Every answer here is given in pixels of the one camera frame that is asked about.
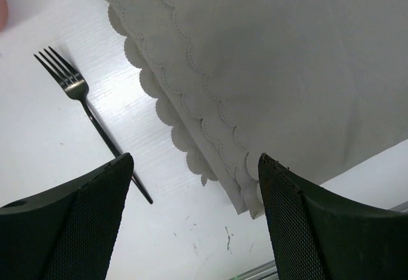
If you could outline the grey cloth placemat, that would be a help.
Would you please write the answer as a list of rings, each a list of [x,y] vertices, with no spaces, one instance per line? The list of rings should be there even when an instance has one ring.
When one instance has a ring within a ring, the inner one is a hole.
[[[262,153],[324,183],[407,140],[407,0],[105,0],[192,171],[264,213]]]

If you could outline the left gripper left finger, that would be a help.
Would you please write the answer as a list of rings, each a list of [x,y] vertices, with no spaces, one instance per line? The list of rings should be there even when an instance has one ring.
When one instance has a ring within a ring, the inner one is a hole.
[[[1,207],[1,279],[105,279],[132,172],[125,153]]]

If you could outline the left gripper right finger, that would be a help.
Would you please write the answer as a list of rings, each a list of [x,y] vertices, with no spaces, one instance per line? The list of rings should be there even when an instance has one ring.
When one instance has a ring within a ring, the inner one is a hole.
[[[407,214],[332,193],[262,154],[259,185],[280,279],[406,279]]]

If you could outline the red plastic cup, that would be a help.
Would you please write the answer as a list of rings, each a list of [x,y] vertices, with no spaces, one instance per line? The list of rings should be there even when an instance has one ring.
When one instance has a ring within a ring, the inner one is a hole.
[[[0,31],[2,31],[8,21],[8,4],[7,0],[0,0]]]

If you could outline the aluminium front rail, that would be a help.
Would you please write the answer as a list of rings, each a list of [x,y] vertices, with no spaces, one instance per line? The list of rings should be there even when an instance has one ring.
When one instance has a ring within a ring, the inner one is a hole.
[[[277,267],[274,261],[260,265],[243,274],[232,277],[232,280],[260,280],[260,279],[279,279]]]

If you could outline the dark metal fork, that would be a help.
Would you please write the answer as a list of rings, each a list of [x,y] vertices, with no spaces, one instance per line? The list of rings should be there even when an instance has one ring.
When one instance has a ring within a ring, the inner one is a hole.
[[[57,82],[67,97],[82,105],[84,112],[110,152],[115,157],[122,155],[122,149],[115,143],[113,137],[91,110],[91,104],[87,99],[89,86],[82,74],[52,47],[44,48],[33,56]]]

